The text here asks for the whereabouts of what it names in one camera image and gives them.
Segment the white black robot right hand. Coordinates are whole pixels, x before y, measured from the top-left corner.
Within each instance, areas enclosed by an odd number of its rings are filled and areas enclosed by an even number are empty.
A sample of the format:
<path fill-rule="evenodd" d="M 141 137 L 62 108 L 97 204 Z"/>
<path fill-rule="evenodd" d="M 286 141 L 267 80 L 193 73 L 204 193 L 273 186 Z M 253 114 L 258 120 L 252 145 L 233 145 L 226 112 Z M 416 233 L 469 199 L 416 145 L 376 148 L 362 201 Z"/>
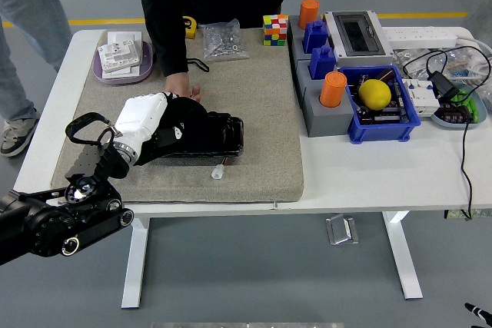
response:
<path fill-rule="evenodd" d="M 465 303 L 465 308 L 470 311 L 472 314 L 477 316 L 481 321 L 486 323 L 488 326 L 492 326 L 492 315 L 488 313 L 486 310 L 481 309 L 478 306 L 475 306 L 471 303 Z"/>

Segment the person's hand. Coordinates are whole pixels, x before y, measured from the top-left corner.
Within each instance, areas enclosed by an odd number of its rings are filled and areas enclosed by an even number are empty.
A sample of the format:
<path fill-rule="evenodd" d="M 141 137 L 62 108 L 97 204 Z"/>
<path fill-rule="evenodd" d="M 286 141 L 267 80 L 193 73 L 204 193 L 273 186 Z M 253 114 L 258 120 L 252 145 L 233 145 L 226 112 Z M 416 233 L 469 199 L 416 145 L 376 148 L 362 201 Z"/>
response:
<path fill-rule="evenodd" d="M 164 92 L 170 92 L 179 97 L 191 98 L 197 102 L 201 100 L 201 87 L 198 84 L 191 84 L 187 72 L 179 72 L 167 76 L 165 79 Z"/>

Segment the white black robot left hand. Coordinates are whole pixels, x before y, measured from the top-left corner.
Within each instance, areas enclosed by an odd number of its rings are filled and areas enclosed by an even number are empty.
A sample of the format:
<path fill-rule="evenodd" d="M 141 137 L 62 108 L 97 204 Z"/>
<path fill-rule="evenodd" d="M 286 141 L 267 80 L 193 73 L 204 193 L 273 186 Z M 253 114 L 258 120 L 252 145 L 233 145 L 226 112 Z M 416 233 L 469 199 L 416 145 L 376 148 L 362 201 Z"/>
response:
<path fill-rule="evenodd" d="M 168 104 L 178 98 L 176 94 L 160 92 L 129 98 L 116 122 L 114 145 L 136 162 L 143 143 L 156 132 Z"/>

